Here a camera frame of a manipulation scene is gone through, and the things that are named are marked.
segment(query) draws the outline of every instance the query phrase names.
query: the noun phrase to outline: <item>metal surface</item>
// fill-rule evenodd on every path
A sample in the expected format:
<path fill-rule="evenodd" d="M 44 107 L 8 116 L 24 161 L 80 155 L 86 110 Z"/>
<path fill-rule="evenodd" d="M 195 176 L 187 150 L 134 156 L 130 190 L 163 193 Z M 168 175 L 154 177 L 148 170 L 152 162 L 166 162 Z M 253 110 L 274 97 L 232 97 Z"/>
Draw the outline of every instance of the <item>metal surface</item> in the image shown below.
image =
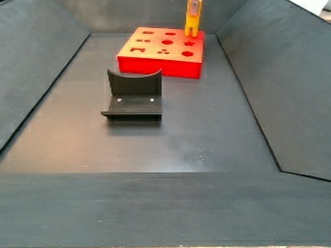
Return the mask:
<path fill-rule="evenodd" d="M 218 34 L 285 171 L 331 179 L 331 26 L 249 0 Z"/>
<path fill-rule="evenodd" d="M 0 150 L 90 32 L 55 1 L 0 5 Z"/>
<path fill-rule="evenodd" d="M 0 247 L 329 247 L 330 192 L 281 173 L 0 175 Z"/>
<path fill-rule="evenodd" d="M 106 70 L 128 36 L 94 36 L 2 156 L 3 173 L 275 172 L 216 36 L 200 80 L 163 78 L 163 121 L 110 123 Z"/>
<path fill-rule="evenodd" d="M 102 115 L 120 117 L 162 117 L 162 70 L 152 75 L 126 77 L 107 70 L 111 100 Z"/>
<path fill-rule="evenodd" d="M 59 0 L 94 33 L 184 28 L 187 0 Z M 215 33 L 246 0 L 204 1 L 200 30 Z"/>

